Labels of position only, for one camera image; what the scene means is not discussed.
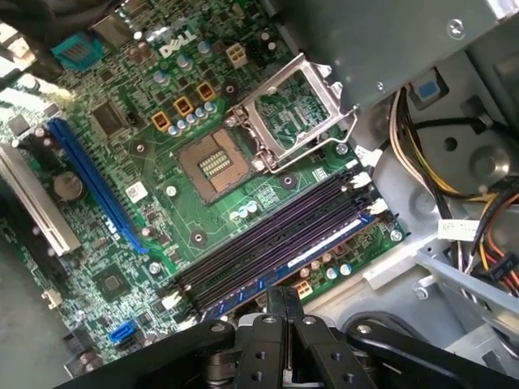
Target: motherboard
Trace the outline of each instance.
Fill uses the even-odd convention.
[[[53,83],[0,95],[2,232],[71,331],[71,376],[261,311],[273,284],[308,302],[403,240],[348,144],[328,141],[343,128],[277,171],[239,122],[294,58],[256,0],[126,1],[53,53]],[[328,114],[297,72],[255,110],[289,150]]]

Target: black ram slot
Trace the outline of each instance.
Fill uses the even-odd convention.
[[[219,271],[222,266],[228,265],[229,258],[234,257],[237,251],[247,250],[249,247],[256,246],[256,242],[268,240],[277,234],[280,225],[286,225],[294,218],[305,215],[308,209],[313,209],[317,205],[327,203],[339,195],[344,195],[341,192],[341,186],[347,183],[352,175],[351,171],[339,173],[308,193],[299,196],[277,213],[248,229],[239,237],[216,249],[204,259],[183,271],[178,278],[179,282],[184,285],[203,282],[207,274]]]
[[[261,250],[263,247],[260,247],[260,252],[256,252],[249,258],[249,260],[254,259],[253,263],[248,263],[249,261],[240,257],[239,260],[243,264],[242,269],[244,271],[233,271],[227,277],[219,279],[209,288],[207,288],[208,284],[200,285],[199,291],[191,289],[189,294],[194,296],[200,309],[208,308],[222,297],[239,289],[240,286],[249,283],[258,275],[264,274],[266,271],[270,271],[274,267],[295,258],[302,251],[308,250],[313,242],[328,236],[337,226],[344,225],[344,223],[352,220],[367,205],[367,201],[359,201],[358,199],[350,203],[344,202],[337,206],[333,212],[321,215],[310,224],[303,223],[296,226],[294,230],[280,239],[274,247],[270,247],[268,250]]]

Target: metal bracket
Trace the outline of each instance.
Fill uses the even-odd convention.
[[[287,149],[278,143],[271,131],[267,128],[256,109],[255,103],[261,96],[275,93],[281,84],[298,71],[302,72],[315,94],[319,97],[328,112],[328,117],[311,130],[299,133],[294,145]],[[326,143],[346,143],[358,120],[356,107],[346,114],[341,112],[342,84],[338,82],[331,85],[328,84],[325,79],[330,76],[331,73],[332,68],[330,66],[309,62],[306,60],[304,54],[301,53],[271,79],[250,94],[244,101],[229,110],[228,117],[225,120],[227,126],[242,126],[248,129],[251,136],[256,140],[258,145],[256,157],[258,160],[255,166],[263,167],[264,165],[271,173],[279,173],[291,164],[294,164],[303,157],[323,147]],[[314,147],[308,148],[305,152],[294,156],[294,153],[308,145],[310,141],[316,139],[330,127],[337,124],[341,119],[348,116],[353,118],[353,124],[343,139],[327,138]]]

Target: blue connector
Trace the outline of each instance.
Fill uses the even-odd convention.
[[[137,331],[135,320],[129,320],[121,324],[117,330],[110,332],[108,337],[113,344],[117,344],[135,334],[135,331]]]
[[[49,120],[48,127],[49,132],[65,151],[76,172],[92,192],[103,211],[112,220],[117,231],[130,242],[138,253],[148,253],[149,250],[140,245],[139,239],[133,233],[131,223],[115,198],[114,193],[112,193],[105,179],[99,174],[96,166],[79,144],[68,123],[61,118],[54,118]]]
[[[80,32],[50,51],[64,67],[73,71],[86,71],[103,57],[103,44]]]

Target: label sticker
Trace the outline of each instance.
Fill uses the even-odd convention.
[[[438,220],[438,239],[472,242],[478,230],[479,220]]]
[[[128,187],[126,193],[133,204],[138,203],[148,195],[148,191],[141,181],[137,181],[135,184]]]

